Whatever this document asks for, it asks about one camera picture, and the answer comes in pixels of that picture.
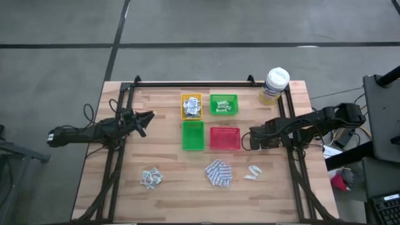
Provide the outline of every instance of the gray floor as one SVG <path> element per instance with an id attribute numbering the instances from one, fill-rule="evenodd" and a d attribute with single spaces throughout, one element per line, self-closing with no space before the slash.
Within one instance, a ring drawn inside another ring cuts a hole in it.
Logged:
<path id="1" fill-rule="evenodd" d="M 112 43 L 123 0 L 0 0 L 0 44 Z M 122 43 L 400 41 L 390 0 L 132 0 Z M 14 220 L 67 221 L 87 146 L 47 147 L 55 126 L 84 126 L 97 106 L 110 49 L 0 49 L 0 124 L 9 141 L 51 154 L 32 163 Z M 262 79 L 273 67 L 306 80 L 312 105 L 352 102 L 362 77 L 398 66 L 399 47 L 120 49 L 111 80 Z M 365 104 L 364 99 L 358 102 Z M 362 142 L 366 136 L 360 132 Z M 360 200 L 335 192 L 339 213 L 362 222 Z"/>

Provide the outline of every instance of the green basket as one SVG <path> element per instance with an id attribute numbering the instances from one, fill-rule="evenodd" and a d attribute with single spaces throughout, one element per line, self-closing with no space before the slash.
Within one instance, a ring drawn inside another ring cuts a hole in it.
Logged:
<path id="1" fill-rule="evenodd" d="M 218 101 L 227 101 L 229 106 L 231 106 L 231 110 L 228 112 L 217 112 L 217 102 Z M 236 94 L 210 94 L 210 113 L 214 115 L 235 115 L 238 113 L 238 96 Z"/>
<path id="2" fill-rule="evenodd" d="M 204 122 L 184 121 L 182 123 L 182 148 L 187 151 L 204 150 Z"/>

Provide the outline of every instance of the disinfecting wipes container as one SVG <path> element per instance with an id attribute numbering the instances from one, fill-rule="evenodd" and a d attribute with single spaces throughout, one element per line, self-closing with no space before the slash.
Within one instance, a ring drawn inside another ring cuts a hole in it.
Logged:
<path id="1" fill-rule="evenodd" d="M 263 104 L 275 104 L 289 81 L 290 75 L 286 70 L 280 67 L 270 70 L 260 90 L 259 100 Z"/>

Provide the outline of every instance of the white lid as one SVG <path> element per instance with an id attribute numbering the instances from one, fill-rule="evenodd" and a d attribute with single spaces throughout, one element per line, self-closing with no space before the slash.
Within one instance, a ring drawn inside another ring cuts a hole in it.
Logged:
<path id="1" fill-rule="evenodd" d="M 266 82 L 268 83 L 268 86 L 274 89 L 283 90 L 288 85 L 289 80 L 289 73 L 286 70 L 277 67 L 269 71 Z"/>

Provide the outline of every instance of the yellow bin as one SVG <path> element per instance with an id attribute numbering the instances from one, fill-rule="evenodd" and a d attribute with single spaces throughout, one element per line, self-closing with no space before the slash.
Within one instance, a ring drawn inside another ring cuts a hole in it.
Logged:
<path id="1" fill-rule="evenodd" d="M 189 98 L 196 98 L 196 99 L 200 100 L 200 106 L 201 106 L 200 117 L 197 117 L 197 118 L 186 117 L 186 114 L 183 109 L 183 101 L 189 100 Z M 203 118 L 203 110 L 204 110 L 203 109 L 203 100 L 201 99 L 201 94 L 182 94 L 181 95 L 181 119 L 183 119 L 183 120 L 200 120 Z"/>

